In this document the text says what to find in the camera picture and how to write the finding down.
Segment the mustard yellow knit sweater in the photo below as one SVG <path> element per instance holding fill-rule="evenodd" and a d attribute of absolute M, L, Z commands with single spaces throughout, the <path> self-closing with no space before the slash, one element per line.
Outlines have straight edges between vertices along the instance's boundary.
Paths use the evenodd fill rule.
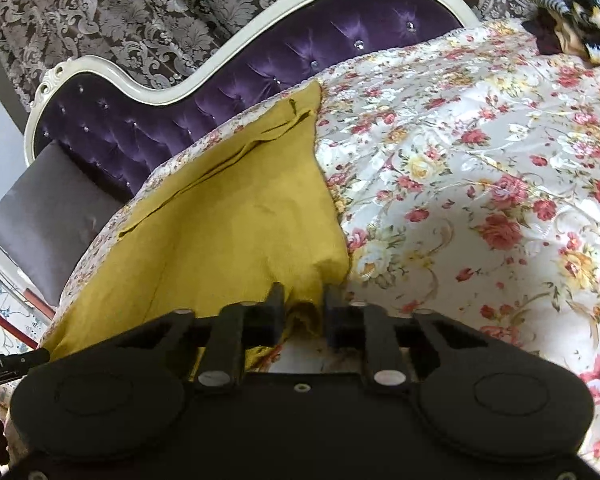
<path fill-rule="evenodd" d="M 159 167 L 95 237 L 43 347 L 59 360 L 185 309 L 211 318 L 283 286 L 283 326 L 318 330 L 349 270 L 314 154 L 322 89 L 309 82 L 217 144 Z"/>

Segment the red grey stick vacuum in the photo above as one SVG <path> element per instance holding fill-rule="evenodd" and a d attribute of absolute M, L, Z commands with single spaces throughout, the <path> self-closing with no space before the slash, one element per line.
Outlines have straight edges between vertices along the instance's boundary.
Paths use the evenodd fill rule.
<path fill-rule="evenodd" d="M 38 348 L 38 343 L 34 339 L 29 337 L 27 334 L 23 333 L 21 330 L 18 330 L 18 328 L 15 325 L 12 325 L 11 322 L 8 322 L 7 320 L 5 320 L 1 315 L 0 315 L 0 327 L 3 330 L 6 330 L 7 333 L 10 333 L 12 336 L 17 338 L 23 344 L 26 344 L 29 348 L 31 348 L 31 349 Z"/>

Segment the grey square pillow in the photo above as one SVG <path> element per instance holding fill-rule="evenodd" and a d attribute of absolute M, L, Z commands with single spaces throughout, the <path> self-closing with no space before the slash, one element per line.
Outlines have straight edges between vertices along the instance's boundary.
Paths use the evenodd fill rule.
<path fill-rule="evenodd" d="M 121 207 L 52 142 L 0 200 L 0 247 L 57 307 L 84 252 Z"/>

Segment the floral quilted bedspread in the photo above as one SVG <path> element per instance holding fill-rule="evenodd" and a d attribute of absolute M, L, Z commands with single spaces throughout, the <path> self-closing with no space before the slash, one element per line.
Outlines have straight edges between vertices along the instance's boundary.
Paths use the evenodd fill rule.
<path fill-rule="evenodd" d="M 393 319 L 407 384 L 368 382 L 323 322 L 203 387 L 218 314 L 178 309 L 20 378 L 12 478 L 600 479 L 600 66 L 515 20 L 361 55 L 140 191 L 313 81 L 335 286 Z"/>

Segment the purple tufted headboard white frame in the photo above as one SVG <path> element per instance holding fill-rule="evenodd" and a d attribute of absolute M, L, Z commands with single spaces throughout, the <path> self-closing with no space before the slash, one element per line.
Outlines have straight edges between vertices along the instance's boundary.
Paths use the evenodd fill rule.
<path fill-rule="evenodd" d="M 114 196 L 219 125 L 349 58 L 406 47 L 478 18 L 464 0 L 278 0 L 176 86 L 138 84 L 94 55 L 43 77 L 24 133 L 24 159 L 50 143 Z"/>

